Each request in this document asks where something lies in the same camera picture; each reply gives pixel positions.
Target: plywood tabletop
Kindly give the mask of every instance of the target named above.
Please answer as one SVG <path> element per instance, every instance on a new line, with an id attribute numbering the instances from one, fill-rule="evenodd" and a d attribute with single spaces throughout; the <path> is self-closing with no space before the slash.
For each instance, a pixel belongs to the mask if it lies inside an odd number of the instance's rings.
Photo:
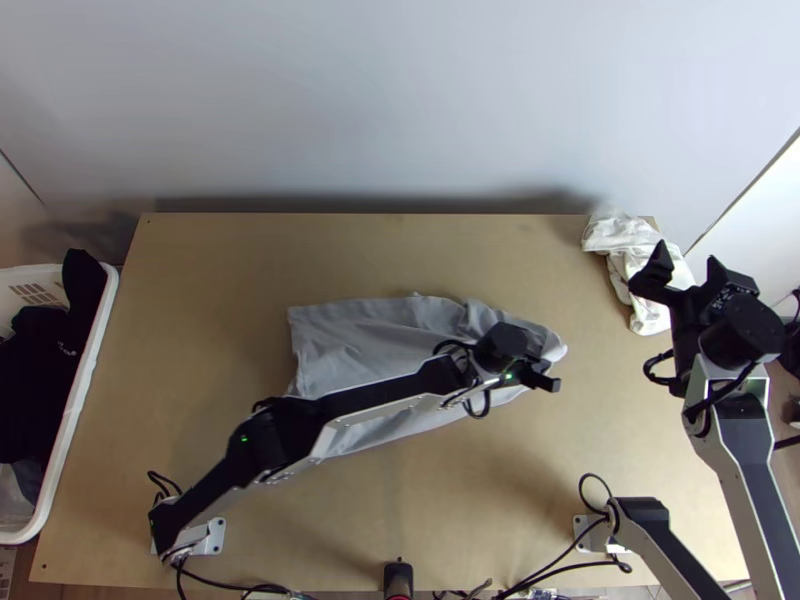
<path id="1" fill-rule="evenodd" d="M 510 585 L 571 539 L 576 485 L 654 496 L 718 579 L 746 576 L 714 473 L 680 401 L 642 362 L 668 336 L 627 328 L 580 216 L 151 214 L 139 223 L 97 369 L 38 546 L 35 581 L 172 587 L 151 556 L 155 469 L 185 486 L 221 458 L 254 401 L 295 368 L 286 309 L 411 292 L 477 298 L 547 325 L 569 346 L 562 391 L 331 460 L 231 508 L 222 555 L 190 560 L 225 581 L 376 590 L 402 556 L 419 589 Z M 636 557 L 553 585 L 654 583 Z"/>

